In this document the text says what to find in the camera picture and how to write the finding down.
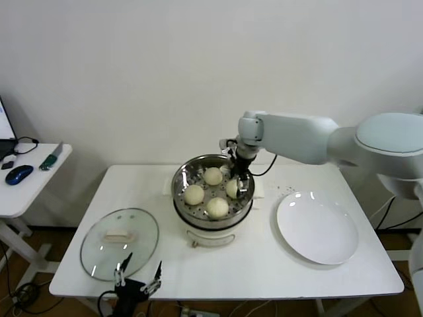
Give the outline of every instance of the floor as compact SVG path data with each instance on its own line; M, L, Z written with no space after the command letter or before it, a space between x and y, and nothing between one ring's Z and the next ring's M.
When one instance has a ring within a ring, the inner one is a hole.
M73 232L58 232L58 231L36 231L27 242L34 248L38 249L42 243L54 242L52 251L48 255L48 260L60 261L64 255L68 244L73 236ZM399 250L401 248L409 248L410 242L407 237L399 234L384 234L380 236L384 246L390 250ZM408 275L407 263L396 262L395 266ZM11 285L16 285L20 277L25 272L28 264L18 255L13 254L10 259L11 269ZM38 274L36 283L47 282L52 278L51 274ZM6 269L0 273L0 300L7 296L7 274ZM50 307L58 301L57 298L51 296L48 292L48 285L42 287L39 299L30 307L32 312L38 312ZM336 300L324 300L325 307L336 303ZM5 299L0 302L0 317L6 313L12 302ZM184 306L189 306L196 310L205 310L208 312L215 312L222 317L228 317L232 310L241 304L241 302L223 301L223 302L183 302ZM245 317L253 308L264 302L252 301L242 305L231 317ZM147 311L148 302L142 303L138 306L138 312ZM153 302L150 307L149 317L177 317L179 316L179 307L176 302ZM33 316L27 313L22 313L21 317ZM83 306L75 299L64 299L53 310L43 314L43 316L61 316L61 317L94 317L98 316L87 307ZM262 308L255 310L249 317L259 316L317 316L315 302L313 300L276 300L269 302ZM348 317L358 316L374 316L374 317L417 317L421 316L413 291L405 290L402 294L389 297L375 297L372 301L367 301L360 307L351 312Z

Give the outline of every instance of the white plate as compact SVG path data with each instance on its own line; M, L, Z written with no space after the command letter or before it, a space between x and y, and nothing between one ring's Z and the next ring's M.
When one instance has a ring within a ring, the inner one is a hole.
M358 246L358 232L347 212L316 192L297 192L278 207L278 226L286 242L320 264L341 264Z

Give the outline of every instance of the power strip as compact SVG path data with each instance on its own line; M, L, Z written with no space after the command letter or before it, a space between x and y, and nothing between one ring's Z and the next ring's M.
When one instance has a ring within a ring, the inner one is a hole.
M199 310L190 310L188 307L184 307L180 317L220 317L220 315L214 312L200 312Z

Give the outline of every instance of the laptop screen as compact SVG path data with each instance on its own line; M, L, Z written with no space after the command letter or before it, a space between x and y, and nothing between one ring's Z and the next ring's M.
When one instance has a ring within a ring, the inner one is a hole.
M0 140L13 140L15 134L0 99Z

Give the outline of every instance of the steamed bun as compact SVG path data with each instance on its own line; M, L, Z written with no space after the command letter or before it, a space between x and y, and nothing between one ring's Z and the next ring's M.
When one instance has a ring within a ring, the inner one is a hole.
M229 205L226 200L220 197L215 197L206 205L208 215L212 219L220 219L227 215L229 212Z
M184 201L195 206L203 202L204 190L199 185L189 185L184 192Z
M238 192L238 181L230 180L226 185L226 194L232 199L237 199L237 192Z
M204 181L211 186L219 185L222 180L222 172L217 167L210 167L204 173Z

